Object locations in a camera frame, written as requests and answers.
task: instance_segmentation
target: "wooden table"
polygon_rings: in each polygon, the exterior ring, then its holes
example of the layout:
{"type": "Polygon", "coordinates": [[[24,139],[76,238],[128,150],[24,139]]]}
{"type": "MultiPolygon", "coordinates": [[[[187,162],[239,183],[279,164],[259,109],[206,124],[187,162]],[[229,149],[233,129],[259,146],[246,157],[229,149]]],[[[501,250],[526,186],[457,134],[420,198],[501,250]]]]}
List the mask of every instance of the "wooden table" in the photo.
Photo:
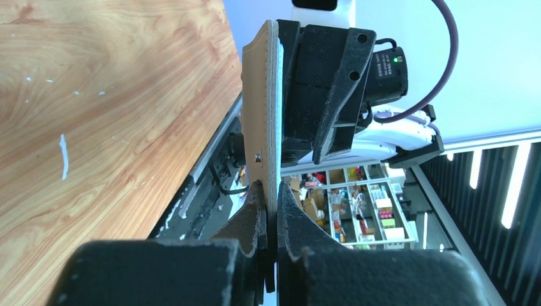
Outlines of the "wooden table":
{"type": "Polygon", "coordinates": [[[88,240],[146,238],[240,71],[220,0],[2,1],[0,305],[43,304],[88,240]]]}

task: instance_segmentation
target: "colorful items on shelf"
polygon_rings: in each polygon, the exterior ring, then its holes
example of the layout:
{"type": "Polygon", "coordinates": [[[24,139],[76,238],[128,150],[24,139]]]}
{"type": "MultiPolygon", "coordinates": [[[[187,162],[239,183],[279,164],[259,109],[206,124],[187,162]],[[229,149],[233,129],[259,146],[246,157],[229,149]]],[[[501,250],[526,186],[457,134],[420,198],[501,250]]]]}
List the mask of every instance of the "colorful items on shelf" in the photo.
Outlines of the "colorful items on shelf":
{"type": "Polygon", "coordinates": [[[396,221],[394,219],[383,219],[382,225],[383,228],[393,228],[396,226],[396,221]]]}
{"type": "Polygon", "coordinates": [[[382,219],[383,228],[393,228],[396,226],[396,221],[392,212],[380,211],[380,218],[382,219]]]}
{"type": "Polygon", "coordinates": [[[377,199],[375,202],[378,211],[392,212],[392,202],[389,198],[377,199]]]}
{"type": "Polygon", "coordinates": [[[380,218],[382,218],[382,219],[390,219],[392,217],[393,217],[392,212],[386,212],[384,210],[380,211],[380,218]]]}

